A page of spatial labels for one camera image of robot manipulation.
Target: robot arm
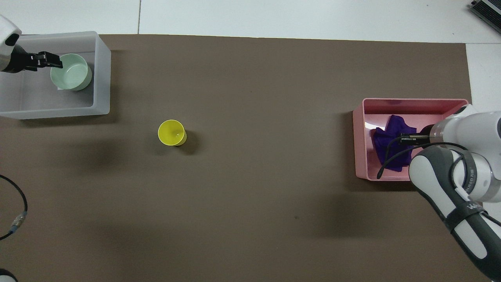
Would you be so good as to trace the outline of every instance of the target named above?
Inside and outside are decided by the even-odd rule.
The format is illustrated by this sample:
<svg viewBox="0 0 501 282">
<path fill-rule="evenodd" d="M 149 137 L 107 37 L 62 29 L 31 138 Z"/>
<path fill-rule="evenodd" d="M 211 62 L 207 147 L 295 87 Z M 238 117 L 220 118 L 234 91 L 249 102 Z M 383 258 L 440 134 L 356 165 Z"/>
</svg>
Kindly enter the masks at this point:
<svg viewBox="0 0 501 282">
<path fill-rule="evenodd" d="M 16 42 L 21 30 L 0 15 L 0 71 L 17 73 L 22 70 L 37 71 L 37 68 L 62 68 L 58 55 L 49 52 L 28 53 Z"/>
<path fill-rule="evenodd" d="M 501 201 L 501 112 L 478 113 L 471 105 L 435 124 L 429 146 L 409 166 L 409 178 L 475 266 L 501 281 L 501 226 L 480 202 Z"/>
<path fill-rule="evenodd" d="M 483 208 L 469 199 L 461 184 L 455 187 L 462 182 L 457 175 L 464 177 L 464 161 L 456 166 L 459 171 L 453 173 L 453 185 L 450 170 L 458 158 L 453 150 L 428 147 L 412 160 L 409 177 L 475 266 L 491 280 L 501 281 L 501 226 L 483 214 Z M 484 179 L 478 177 L 476 183 L 479 181 Z"/>
<path fill-rule="evenodd" d="M 6 269 L 0 269 L 0 282 L 18 282 L 14 274 Z"/>
</svg>

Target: white floor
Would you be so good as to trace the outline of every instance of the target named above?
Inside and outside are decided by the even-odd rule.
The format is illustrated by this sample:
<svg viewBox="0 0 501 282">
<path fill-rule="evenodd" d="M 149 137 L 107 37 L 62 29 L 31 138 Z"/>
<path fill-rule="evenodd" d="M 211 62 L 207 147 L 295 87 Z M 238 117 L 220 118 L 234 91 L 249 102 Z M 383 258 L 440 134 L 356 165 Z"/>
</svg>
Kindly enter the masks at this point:
<svg viewBox="0 0 501 282">
<path fill-rule="evenodd" d="M 469 0 L 0 0 L 24 34 L 183 34 L 467 43 L 473 105 L 501 110 L 501 35 Z M 491 208 L 501 217 L 501 205 Z"/>
</svg>

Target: black cable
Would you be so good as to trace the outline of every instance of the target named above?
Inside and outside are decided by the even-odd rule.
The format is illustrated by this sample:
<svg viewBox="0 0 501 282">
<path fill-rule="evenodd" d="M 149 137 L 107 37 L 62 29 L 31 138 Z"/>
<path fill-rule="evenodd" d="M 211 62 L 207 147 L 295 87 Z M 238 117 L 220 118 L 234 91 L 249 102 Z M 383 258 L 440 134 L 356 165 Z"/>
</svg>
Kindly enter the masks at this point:
<svg viewBox="0 0 501 282">
<path fill-rule="evenodd" d="M 23 191 L 21 190 L 21 188 L 19 188 L 19 186 L 12 180 L 10 180 L 8 177 L 6 176 L 3 176 L 0 174 L 0 178 L 6 180 L 7 182 L 9 182 L 10 184 L 12 184 L 12 186 L 14 186 L 14 188 L 19 192 L 19 194 L 21 195 L 22 199 L 23 199 L 23 204 L 24 204 L 24 211 L 22 213 L 22 215 L 26 216 L 27 212 L 28 212 L 28 201 L 26 200 L 26 196 L 25 194 L 23 193 Z M 15 229 L 10 229 L 9 232 L 7 234 L 5 234 L 4 236 L 0 237 L 0 241 L 11 236 L 12 234 L 14 234 L 15 230 L 18 228 L 18 226 L 20 226 L 22 223 L 22 220 L 21 222 L 19 223 L 19 225 L 16 225 L 16 226 L 13 226 L 15 227 Z"/>
<path fill-rule="evenodd" d="M 384 169 L 388 166 L 388 164 L 389 164 L 392 160 L 394 160 L 394 159 L 396 159 L 397 157 L 399 157 L 400 155 L 402 155 L 402 154 L 404 154 L 404 153 L 406 153 L 406 152 L 408 152 L 408 151 L 412 151 L 412 150 L 414 150 L 414 149 L 418 149 L 418 148 L 422 148 L 422 147 L 427 147 L 427 146 L 431 146 L 431 145 L 450 145 L 450 146 L 455 146 L 455 147 L 461 148 L 461 149 L 463 149 L 463 150 L 465 150 L 465 151 L 467 151 L 467 150 L 468 150 L 467 148 L 465 148 L 465 147 L 463 147 L 463 146 L 461 146 L 461 145 L 459 145 L 459 144 L 456 144 L 456 143 L 451 143 L 451 142 L 434 142 L 434 143 L 426 143 L 426 144 L 421 144 L 421 145 L 413 146 L 413 147 L 407 148 L 407 149 L 405 149 L 405 150 L 403 150 L 403 151 L 400 151 L 400 152 L 396 153 L 395 155 L 393 155 L 391 158 L 387 159 L 387 160 L 384 162 L 384 164 L 381 166 L 381 168 L 379 169 L 379 171 L 378 171 L 378 173 L 377 173 L 376 178 L 377 178 L 377 179 L 380 179 L 380 178 L 381 178 L 381 176 L 383 175 L 383 171 L 384 171 Z"/>
<path fill-rule="evenodd" d="M 9 182 L 10 184 L 12 184 L 12 186 L 14 186 L 14 188 L 19 192 L 19 194 L 23 198 L 23 204 L 25 206 L 25 212 L 27 212 L 28 211 L 28 202 L 27 202 L 26 196 L 23 193 L 23 191 L 21 190 L 21 188 L 19 188 L 19 186 L 14 181 L 10 180 L 7 176 L 3 176 L 3 175 L 0 174 L 0 178 L 5 179 L 7 182 Z"/>
<path fill-rule="evenodd" d="M 404 138 L 409 138 L 409 135 L 399 136 L 397 138 L 394 138 L 392 141 L 390 141 L 390 143 L 388 143 L 388 145 L 386 146 L 386 153 L 384 155 L 384 161 L 386 161 L 388 159 L 388 155 L 390 153 L 390 146 L 391 146 L 391 144 L 393 144 L 393 142 L 395 142 L 395 141 L 398 141 L 398 140 L 401 140 L 401 139 L 404 139 Z"/>
<path fill-rule="evenodd" d="M 485 212 L 485 211 L 481 212 L 481 215 L 485 216 L 486 218 L 488 218 L 490 221 L 494 222 L 495 224 L 501 226 L 501 222 L 499 222 L 497 219 L 490 216 L 487 212 Z"/>
<path fill-rule="evenodd" d="M 7 237 L 11 236 L 12 234 L 14 234 L 14 233 L 12 233 L 12 231 L 9 231 L 9 232 L 8 232 L 7 234 L 5 234 L 4 236 L 0 237 L 0 241 L 2 241 L 2 240 L 4 240 L 5 238 L 7 238 Z"/>
<path fill-rule="evenodd" d="M 458 153 L 460 156 L 450 166 L 450 169 L 449 169 L 449 180 L 452 183 L 452 186 L 454 187 L 454 189 L 456 189 L 457 185 L 456 185 L 456 182 L 454 181 L 454 169 L 456 168 L 457 164 L 459 164 L 459 162 L 461 162 L 462 160 L 464 160 L 464 155 L 462 153 L 458 152 L 458 151 L 454 151 L 454 152 Z M 466 163 L 465 162 L 463 162 L 463 166 L 464 166 L 464 169 L 466 171 Z M 464 189 L 464 184 L 465 183 L 466 183 L 466 174 L 464 174 L 463 184 L 461 184 L 461 186 L 463 187 L 463 189 Z"/>
</svg>

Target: cable connector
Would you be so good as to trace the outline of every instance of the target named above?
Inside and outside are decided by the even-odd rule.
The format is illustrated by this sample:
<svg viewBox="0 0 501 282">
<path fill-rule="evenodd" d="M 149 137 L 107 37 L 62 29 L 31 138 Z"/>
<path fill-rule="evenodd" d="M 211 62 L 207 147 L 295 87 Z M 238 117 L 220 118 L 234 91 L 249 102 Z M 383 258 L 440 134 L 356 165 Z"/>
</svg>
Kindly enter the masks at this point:
<svg viewBox="0 0 501 282">
<path fill-rule="evenodd" d="M 26 219 L 26 215 L 28 213 L 26 211 L 22 212 L 20 215 L 18 215 L 16 217 L 16 219 L 14 219 L 14 221 L 12 222 L 12 226 L 11 226 L 11 232 L 14 233 L 16 232 L 16 230 L 21 227 L 21 225 L 23 224 L 23 222 L 25 221 Z"/>
<path fill-rule="evenodd" d="M 403 145 L 421 145 L 421 144 L 426 144 L 430 142 L 430 136 L 429 135 L 423 135 L 423 134 L 405 134 L 402 133 L 401 139 L 400 139 L 400 144 Z"/>
</svg>

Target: pink plastic bin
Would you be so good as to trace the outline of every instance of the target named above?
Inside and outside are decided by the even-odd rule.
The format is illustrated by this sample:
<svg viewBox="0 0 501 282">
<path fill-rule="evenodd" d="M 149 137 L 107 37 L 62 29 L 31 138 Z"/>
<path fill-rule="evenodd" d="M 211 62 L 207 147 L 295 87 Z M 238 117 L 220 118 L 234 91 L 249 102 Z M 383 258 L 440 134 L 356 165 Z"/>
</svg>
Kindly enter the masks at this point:
<svg viewBox="0 0 501 282">
<path fill-rule="evenodd" d="M 389 117 L 399 115 L 405 123 L 417 128 L 437 123 L 468 104 L 465 99 L 393 99 L 366 98 L 353 111 L 353 136 L 355 141 L 355 172 L 357 177 L 371 181 L 409 181 L 408 167 L 402 172 L 386 169 L 380 179 L 376 179 L 381 163 L 372 142 L 372 129 L 384 129 Z M 412 152 L 416 155 L 421 149 Z"/>
</svg>

